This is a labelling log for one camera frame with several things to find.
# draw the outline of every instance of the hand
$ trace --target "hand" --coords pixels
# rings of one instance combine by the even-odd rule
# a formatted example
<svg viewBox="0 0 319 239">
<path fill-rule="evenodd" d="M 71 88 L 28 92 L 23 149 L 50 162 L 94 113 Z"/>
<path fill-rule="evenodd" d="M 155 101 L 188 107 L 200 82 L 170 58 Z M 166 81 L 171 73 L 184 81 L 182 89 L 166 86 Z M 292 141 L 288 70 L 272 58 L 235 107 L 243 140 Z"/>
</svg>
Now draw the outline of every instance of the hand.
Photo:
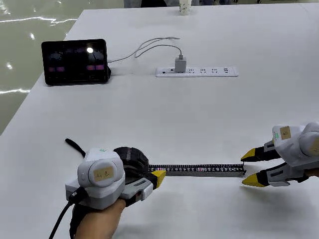
<svg viewBox="0 0 319 239">
<path fill-rule="evenodd" d="M 308 177 L 311 177 L 311 176 L 319 177 L 319 168 L 313 168 L 313 169 L 306 170 L 306 175 Z"/>
<path fill-rule="evenodd" d="M 118 199 L 102 211 L 87 214 L 76 231 L 75 239 L 111 239 L 125 206 L 125 201 Z"/>
</svg>

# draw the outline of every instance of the shiny floor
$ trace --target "shiny floor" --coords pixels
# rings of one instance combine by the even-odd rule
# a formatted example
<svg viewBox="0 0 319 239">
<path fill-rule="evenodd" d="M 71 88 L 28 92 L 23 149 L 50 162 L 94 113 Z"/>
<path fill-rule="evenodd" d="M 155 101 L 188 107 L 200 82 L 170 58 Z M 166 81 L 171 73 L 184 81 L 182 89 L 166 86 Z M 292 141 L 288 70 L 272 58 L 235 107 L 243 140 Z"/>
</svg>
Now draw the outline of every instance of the shiny floor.
<svg viewBox="0 0 319 239">
<path fill-rule="evenodd" d="M 308 1 L 319 0 L 262 2 Z M 0 135 L 43 71 L 41 42 L 63 40 L 84 9 L 121 7 L 122 0 L 0 0 Z"/>
</svg>

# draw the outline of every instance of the cup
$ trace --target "cup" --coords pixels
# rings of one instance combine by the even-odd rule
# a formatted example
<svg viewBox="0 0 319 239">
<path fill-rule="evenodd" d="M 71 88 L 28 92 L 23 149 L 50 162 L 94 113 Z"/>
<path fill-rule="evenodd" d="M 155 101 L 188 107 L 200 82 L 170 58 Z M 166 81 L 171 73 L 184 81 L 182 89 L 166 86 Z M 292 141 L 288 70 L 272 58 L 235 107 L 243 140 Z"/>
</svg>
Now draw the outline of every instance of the cup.
<svg viewBox="0 0 319 239">
<path fill-rule="evenodd" d="M 190 14 L 191 0 L 179 0 L 179 13 L 181 15 Z"/>
</svg>

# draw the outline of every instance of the white power strip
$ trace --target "white power strip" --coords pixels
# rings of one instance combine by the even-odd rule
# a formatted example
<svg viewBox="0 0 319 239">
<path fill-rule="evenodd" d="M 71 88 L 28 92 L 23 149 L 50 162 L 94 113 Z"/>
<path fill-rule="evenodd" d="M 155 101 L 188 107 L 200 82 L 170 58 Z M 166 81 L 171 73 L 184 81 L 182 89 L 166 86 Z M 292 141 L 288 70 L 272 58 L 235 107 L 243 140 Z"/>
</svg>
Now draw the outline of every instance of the white power strip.
<svg viewBox="0 0 319 239">
<path fill-rule="evenodd" d="M 156 69 L 156 77 L 204 77 L 204 76 L 238 76 L 236 67 L 187 67 L 185 73 L 175 73 L 173 67 Z"/>
</svg>

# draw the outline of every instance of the table surface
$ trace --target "table surface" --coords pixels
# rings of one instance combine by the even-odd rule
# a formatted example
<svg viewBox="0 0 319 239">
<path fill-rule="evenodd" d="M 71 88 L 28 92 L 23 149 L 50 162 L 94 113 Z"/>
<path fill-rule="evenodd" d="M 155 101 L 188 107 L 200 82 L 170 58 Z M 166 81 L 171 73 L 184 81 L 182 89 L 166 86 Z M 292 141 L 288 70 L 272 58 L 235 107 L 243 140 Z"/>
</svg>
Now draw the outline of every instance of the table surface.
<svg viewBox="0 0 319 239">
<path fill-rule="evenodd" d="M 190 66 L 237 66 L 237 78 L 156 78 L 177 52 L 112 63 L 106 85 L 47 87 L 43 74 L 0 138 L 1 238 L 47 238 L 64 183 L 85 150 L 130 146 L 153 164 L 238 163 L 272 126 L 316 121 L 319 4 L 85 10 L 67 40 L 104 38 L 110 59 L 179 36 Z M 281 160 L 251 163 L 253 173 Z M 166 177 L 127 208 L 115 238 L 316 238 L 319 181 L 251 188 L 241 178 Z M 71 210 L 56 238 L 68 237 Z"/>
</svg>

